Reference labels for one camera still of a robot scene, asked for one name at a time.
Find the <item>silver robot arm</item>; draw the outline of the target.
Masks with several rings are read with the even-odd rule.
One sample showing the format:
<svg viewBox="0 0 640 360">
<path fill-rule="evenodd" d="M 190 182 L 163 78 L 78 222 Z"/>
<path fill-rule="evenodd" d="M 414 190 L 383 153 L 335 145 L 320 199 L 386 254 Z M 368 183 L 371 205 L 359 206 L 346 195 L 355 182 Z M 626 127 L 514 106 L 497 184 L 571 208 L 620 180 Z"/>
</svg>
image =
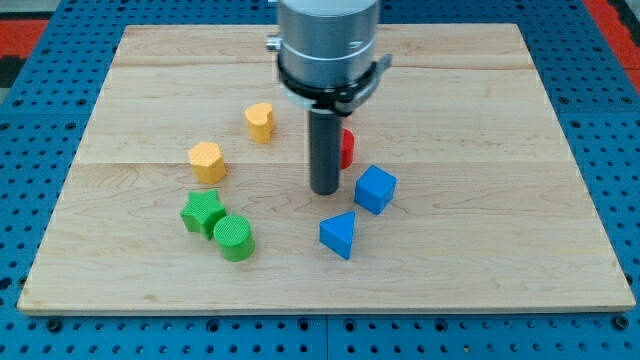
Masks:
<svg viewBox="0 0 640 360">
<path fill-rule="evenodd" d="M 376 91 L 392 56 L 374 58 L 379 0 L 283 0 L 279 32 L 267 38 L 279 83 L 308 114 L 310 188 L 340 183 L 343 120 Z"/>
</svg>

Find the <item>black clamp ring mount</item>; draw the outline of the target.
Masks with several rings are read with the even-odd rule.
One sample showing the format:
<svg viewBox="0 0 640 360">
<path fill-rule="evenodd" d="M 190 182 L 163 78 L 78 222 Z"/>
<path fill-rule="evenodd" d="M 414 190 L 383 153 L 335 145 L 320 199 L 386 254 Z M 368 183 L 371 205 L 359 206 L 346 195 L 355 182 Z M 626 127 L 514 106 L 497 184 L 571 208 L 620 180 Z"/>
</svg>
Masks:
<svg viewBox="0 0 640 360">
<path fill-rule="evenodd" d="M 313 87 L 294 79 L 284 68 L 281 56 L 277 56 L 278 80 L 285 96 L 295 105 L 307 111 L 350 116 L 376 91 L 384 72 L 391 67 L 393 55 L 385 54 L 371 63 L 357 80 L 340 87 Z"/>
</svg>

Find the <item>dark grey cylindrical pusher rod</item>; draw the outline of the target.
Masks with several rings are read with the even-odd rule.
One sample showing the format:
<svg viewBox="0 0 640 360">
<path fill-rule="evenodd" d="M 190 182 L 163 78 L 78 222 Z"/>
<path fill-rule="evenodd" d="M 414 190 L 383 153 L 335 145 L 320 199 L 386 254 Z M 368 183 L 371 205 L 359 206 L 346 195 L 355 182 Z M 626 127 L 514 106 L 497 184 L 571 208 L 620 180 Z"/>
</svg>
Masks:
<svg viewBox="0 0 640 360">
<path fill-rule="evenodd" d="M 342 118 L 333 113 L 309 112 L 310 187 L 318 195 L 339 187 Z"/>
</svg>

